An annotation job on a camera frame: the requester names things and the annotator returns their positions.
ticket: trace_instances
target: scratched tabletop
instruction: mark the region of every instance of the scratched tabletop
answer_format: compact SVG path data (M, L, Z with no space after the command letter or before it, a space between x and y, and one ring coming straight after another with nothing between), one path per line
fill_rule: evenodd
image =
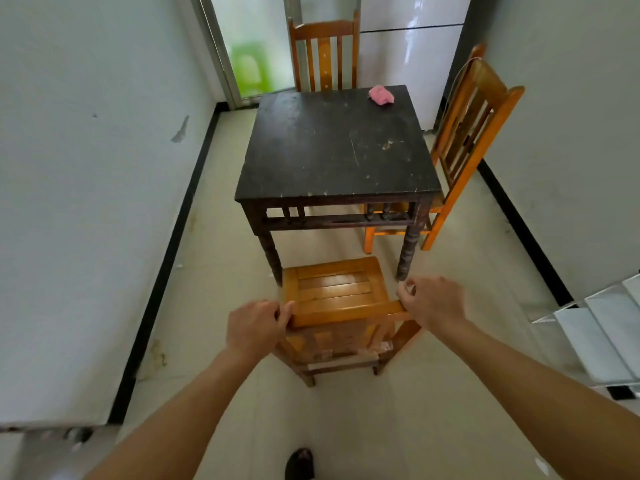
M265 95L236 200L440 190L406 86L378 106L369 88Z

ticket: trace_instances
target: forearm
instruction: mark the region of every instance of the forearm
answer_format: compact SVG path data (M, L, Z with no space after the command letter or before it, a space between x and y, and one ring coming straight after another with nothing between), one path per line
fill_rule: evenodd
M225 349L86 477L191 479L211 436L255 362Z
M635 478L640 418L462 321L436 333L564 478Z

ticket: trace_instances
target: person's right arm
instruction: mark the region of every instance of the person's right arm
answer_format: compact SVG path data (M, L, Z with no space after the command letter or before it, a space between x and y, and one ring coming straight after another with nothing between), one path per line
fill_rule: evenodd
M459 284L410 278L397 294L412 318L475 372L560 476L640 477L640 417L466 320Z

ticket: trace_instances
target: hand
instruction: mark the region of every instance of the hand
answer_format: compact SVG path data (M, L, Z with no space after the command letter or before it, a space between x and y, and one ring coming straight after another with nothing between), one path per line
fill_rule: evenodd
M290 301L280 309L277 301L250 301L232 311L227 325L227 348L260 362L284 337L294 304Z
M398 283L396 295L412 318L436 335L444 325L466 320L462 286L442 276L409 278Z

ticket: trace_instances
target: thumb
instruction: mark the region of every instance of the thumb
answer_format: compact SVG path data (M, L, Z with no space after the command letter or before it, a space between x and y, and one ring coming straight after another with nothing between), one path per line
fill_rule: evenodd
M280 325L281 329L285 329L287 327L287 323L291 320L291 316L293 315L293 307L296 305L295 301L289 301L286 305L284 305L280 309L280 316L278 317L278 325Z
M402 302L405 308L407 308L415 299L415 297L411 293L409 293L409 290L407 290L405 282L398 283L398 288L396 288L396 295L398 298L400 298L400 302Z

